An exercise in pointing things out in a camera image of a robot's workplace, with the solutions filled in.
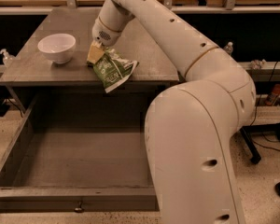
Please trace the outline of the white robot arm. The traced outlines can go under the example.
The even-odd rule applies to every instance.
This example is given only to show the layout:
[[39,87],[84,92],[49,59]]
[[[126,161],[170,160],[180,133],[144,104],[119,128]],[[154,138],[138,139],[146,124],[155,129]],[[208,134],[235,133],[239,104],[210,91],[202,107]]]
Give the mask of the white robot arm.
[[105,0],[92,28],[112,46],[138,19],[185,79],[147,110],[147,159],[163,224],[245,224],[230,140],[256,102],[250,75],[157,0]]

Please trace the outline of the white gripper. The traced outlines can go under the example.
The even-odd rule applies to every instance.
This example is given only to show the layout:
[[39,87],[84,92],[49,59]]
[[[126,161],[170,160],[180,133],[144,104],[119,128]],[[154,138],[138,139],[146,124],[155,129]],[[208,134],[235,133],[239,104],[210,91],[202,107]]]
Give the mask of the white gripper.
[[104,20],[98,17],[92,27],[92,37],[87,63],[96,64],[105,54],[105,48],[113,46],[122,33],[122,24],[116,21]]

